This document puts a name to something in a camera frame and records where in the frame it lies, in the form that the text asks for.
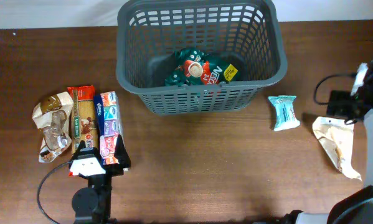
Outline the beige snack bag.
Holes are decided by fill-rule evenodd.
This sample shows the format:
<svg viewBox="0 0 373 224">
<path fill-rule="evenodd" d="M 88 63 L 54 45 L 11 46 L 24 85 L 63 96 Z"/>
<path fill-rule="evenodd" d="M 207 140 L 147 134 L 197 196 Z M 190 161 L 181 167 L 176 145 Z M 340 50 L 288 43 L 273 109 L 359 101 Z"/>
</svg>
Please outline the beige snack bag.
<svg viewBox="0 0 373 224">
<path fill-rule="evenodd" d="M 354 124 L 319 116 L 312 130 L 334 167 L 349 179 L 362 180 L 360 173 L 352 168 Z"/>
</svg>

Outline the Kleenex tissue multipack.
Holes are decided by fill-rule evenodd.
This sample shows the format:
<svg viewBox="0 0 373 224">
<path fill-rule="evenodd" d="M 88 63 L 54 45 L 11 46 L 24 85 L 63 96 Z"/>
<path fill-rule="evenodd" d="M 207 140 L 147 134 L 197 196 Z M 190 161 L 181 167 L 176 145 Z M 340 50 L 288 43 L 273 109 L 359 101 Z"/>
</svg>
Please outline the Kleenex tissue multipack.
<svg viewBox="0 0 373 224">
<path fill-rule="evenodd" d="M 97 94 L 93 97 L 95 105 L 100 155 L 104 166 L 119 164 L 115 157 L 118 136 L 122 135 L 120 106 L 114 91 Z"/>
</svg>

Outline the teal wet wipes pack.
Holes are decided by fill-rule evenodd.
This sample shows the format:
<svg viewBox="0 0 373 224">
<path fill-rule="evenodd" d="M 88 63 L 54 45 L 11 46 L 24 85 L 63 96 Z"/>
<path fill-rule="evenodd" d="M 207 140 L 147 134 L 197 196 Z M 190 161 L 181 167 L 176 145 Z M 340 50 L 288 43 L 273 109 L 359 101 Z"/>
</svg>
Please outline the teal wet wipes pack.
<svg viewBox="0 0 373 224">
<path fill-rule="evenodd" d="M 269 102 L 274 106 L 276 111 L 276 123 L 274 131 L 283 131 L 298 127 L 301 123 L 295 116 L 293 103 L 296 96 L 279 95 L 269 96 Z"/>
</svg>

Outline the green Nescafe coffee bag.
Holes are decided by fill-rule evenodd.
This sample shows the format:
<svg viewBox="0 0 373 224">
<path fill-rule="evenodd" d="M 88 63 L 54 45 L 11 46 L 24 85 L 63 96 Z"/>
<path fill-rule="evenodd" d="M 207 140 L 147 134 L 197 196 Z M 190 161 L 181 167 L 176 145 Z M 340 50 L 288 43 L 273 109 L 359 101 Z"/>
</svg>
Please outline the green Nescafe coffee bag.
<svg viewBox="0 0 373 224">
<path fill-rule="evenodd" d="M 216 85 L 237 81 L 241 70 L 215 54 L 196 48 L 185 48 L 173 53 L 176 68 L 164 81 L 166 86 Z"/>
</svg>

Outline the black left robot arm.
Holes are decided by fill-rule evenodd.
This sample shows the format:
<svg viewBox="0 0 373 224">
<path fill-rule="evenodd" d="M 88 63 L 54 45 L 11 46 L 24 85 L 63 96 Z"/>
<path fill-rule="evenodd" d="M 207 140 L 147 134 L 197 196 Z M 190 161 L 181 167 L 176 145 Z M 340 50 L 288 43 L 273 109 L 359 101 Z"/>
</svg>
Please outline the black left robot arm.
<svg viewBox="0 0 373 224">
<path fill-rule="evenodd" d="M 122 136 L 117 135 L 114 158 L 117 164 L 104 165 L 100 151 L 87 147 L 81 141 L 71 157 L 69 171 L 88 181 L 88 186 L 78 190 L 72 198 L 75 223 L 118 223 L 111 217 L 112 178 L 123 175 L 131 167 L 130 157 L 125 149 Z"/>
</svg>

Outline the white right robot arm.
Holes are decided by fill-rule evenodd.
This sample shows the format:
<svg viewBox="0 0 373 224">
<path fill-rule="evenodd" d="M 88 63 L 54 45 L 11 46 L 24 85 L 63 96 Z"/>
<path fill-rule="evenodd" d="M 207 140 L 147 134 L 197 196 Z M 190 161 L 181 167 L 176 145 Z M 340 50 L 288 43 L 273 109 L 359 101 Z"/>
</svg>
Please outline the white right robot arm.
<svg viewBox="0 0 373 224">
<path fill-rule="evenodd" d="M 333 90 L 325 102 L 326 114 L 347 124 L 364 123 L 367 137 L 366 176 L 363 188 L 335 204 L 329 213 L 293 210 L 280 223 L 373 223 L 373 60 L 362 63 L 351 91 Z"/>
</svg>

